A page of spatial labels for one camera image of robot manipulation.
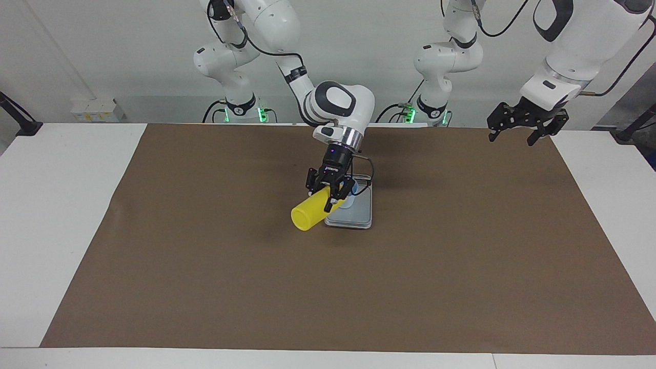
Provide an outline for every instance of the brown mat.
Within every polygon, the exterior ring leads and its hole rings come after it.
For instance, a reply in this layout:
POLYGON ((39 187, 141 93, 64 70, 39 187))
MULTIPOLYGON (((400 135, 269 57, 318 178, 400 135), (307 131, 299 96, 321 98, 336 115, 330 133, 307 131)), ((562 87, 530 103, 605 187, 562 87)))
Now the brown mat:
POLYGON ((41 346, 656 354, 550 140, 370 129, 373 228, 303 233, 311 134, 149 125, 41 346))

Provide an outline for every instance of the white table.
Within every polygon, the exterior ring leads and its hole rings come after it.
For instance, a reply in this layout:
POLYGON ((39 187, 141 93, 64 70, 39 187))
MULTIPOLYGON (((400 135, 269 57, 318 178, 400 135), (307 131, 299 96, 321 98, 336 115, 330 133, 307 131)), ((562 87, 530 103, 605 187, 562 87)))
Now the white table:
MULTIPOLYGON (((0 368, 654 369, 651 357, 38 349, 143 134, 144 124, 46 124, 0 157, 0 368)), ((656 174, 603 132, 554 138, 656 316, 656 174)))

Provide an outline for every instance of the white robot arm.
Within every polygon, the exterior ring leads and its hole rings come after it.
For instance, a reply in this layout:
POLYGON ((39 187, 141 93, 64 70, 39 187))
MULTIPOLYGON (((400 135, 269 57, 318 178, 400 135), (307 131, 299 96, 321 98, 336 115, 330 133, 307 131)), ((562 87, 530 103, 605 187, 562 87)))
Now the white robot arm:
POLYGON ((223 86, 226 113, 230 121, 259 121, 259 101, 251 82, 236 69, 250 63, 260 53, 252 45, 243 43, 243 33, 232 21, 222 2, 200 2, 218 40, 196 51, 194 64, 204 76, 217 80, 223 86))
MULTIPOLYGON (((480 9, 485 0, 479 0, 477 4, 480 9)), ((471 0, 449 0, 444 30, 451 36, 449 42, 425 45, 415 56, 415 68, 424 77, 424 83, 413 103, 414 109, 418 120, 433 124, 442 121, 451 95, 451 81, 446 75, 474 70, 483 61, 471 0)))
MULTIPOLYGON (((208 0, 201 0, 201 3, 207 5, 208 0)), ((297 100, 301 118, 315 127, 314 138, 328 144, 322 167, 309 171, 306 187, 312 194, 325 186, 330 187, 331 196, 325 206, 325 211, 329 212, 333 204, 347 197, 355 184, 348 170, 371 121, 375 104, 373 93, 361 85, 347 86, 333 81, 314 86, 297 53, 300 22, 288 0, 209 0, 207 7, 215 12, 227 10, 235 20, 232 31, 239 29, 242 33, 227 48, 232 50, 232 47, 250 46, 255 51, 276 57, 278 68, 297 100), (255 30, 262 36, 269 51, 260 49, 250 40, 249 32, 239 19, 241 13, 253 21, 255 30)), ((237 52, 232 51, 237 64, 229 64, 222 70, 231 70, 230 73, 236 76, 234 66, 239 65, 239 59, 237 52)), ((252 60, 249 58, 244 56, 241 60, 245 64, 252 60)), ((246 97, 248 92, 242 87, 240 85, 241 96, 246 97)))
POLYGON ((519 104, 502 102, 488 117, 490 141, 501 131, 532 127, 529 145, 560 131, 569 117, 565 104, 579 96, 638 31, 653 0, 541 0, 533 21, 553 47, 522 87, 519 104))

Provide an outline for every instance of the white wall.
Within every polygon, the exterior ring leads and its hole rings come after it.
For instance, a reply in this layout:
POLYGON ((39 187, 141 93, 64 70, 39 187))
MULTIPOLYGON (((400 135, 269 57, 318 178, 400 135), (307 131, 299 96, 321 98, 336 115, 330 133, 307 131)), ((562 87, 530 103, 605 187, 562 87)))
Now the white wall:
MULTIPOLYGON (((335 79, 368 86, 377 97, 376 115, 393 102, 407 100, 420 81, 413 67, 415 50, 448 40, 438 0, 291 2, 303 25, 300 51, 315 83, 335 79)), ((521 3, 489 2, 483 12, 486 28, 502 28, 521 3)), ((517 102, 519 88, 549 49, 533 27, 535 3, 503 37, 481 35, 481 68, 451 76, 453 125, 484 127, 500 101, 517 102)), ((194 51, 214 37, 197 0, 2 0, 0 7, 0 89, 37 119, 70 121, 69 99, 91 92, 98 98, 116 98, 131 121, 199 121, 207 105, 222 96, 220 86, 201 76, 192 62, 194 51)), ((651 26, 646 28, 590 88, 605 89, 615 79, 649 35, 651 26)), ((568 128, 590 129, 654 60, 656 45, 614 92, 572 102, 568 128)), ((272 58, 263 56, 243 71, 281 121, 298 121, 294 100, 272 58)), ((0 116, 0 126, 9 124, 0 116)))

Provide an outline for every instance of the yellow cup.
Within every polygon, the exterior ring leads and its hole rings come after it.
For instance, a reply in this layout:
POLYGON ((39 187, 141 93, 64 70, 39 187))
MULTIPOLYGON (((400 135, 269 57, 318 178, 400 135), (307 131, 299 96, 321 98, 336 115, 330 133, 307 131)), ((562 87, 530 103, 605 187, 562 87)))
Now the yellow cup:
POLYGON ((344 203, 344 200, 339 200, 337 204, 333 205, 331 212, 326 213, 323 208, 326 206, 328 198, 330 198, 330 187, 326 186, 293 208, 291 221, 300 230, 310 230, 344 203))

